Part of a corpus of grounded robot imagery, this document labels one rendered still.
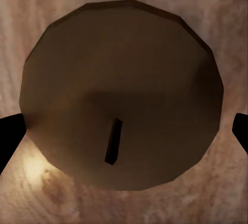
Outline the pillar candle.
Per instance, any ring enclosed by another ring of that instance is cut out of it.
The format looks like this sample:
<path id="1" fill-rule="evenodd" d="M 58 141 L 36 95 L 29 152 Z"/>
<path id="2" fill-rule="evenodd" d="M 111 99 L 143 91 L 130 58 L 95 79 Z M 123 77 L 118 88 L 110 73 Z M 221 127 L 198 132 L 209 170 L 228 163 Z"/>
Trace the pillar candle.
<path id="1" fill-rule="evenodd" d="M 180 16 L 120 0 L 47 27 L 25 60 L 19 107 L 50 164 L 79 183 L 142 191 L 201 161 L 223 96 L 212 49 Z"/>

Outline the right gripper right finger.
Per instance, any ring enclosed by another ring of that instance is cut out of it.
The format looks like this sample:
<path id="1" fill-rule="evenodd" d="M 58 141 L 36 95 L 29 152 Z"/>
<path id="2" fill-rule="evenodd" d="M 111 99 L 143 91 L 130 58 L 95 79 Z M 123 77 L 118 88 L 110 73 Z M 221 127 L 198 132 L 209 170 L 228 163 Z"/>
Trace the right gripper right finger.
<path id="1" fill-rule="evenodd" d="M 248 154 L 248 115 L 242 113 L 236 114 L 232 132 Z"/>

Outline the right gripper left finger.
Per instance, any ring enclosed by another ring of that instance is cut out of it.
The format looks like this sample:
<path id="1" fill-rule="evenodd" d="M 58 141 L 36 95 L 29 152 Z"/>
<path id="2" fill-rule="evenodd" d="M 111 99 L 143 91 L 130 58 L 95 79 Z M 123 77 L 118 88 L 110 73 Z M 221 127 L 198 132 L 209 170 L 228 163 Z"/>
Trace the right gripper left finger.
<path id="1" fill-rule="evenodd" d="M 26 132 L 21 113 L 0 119 L 0 175 Z"/>

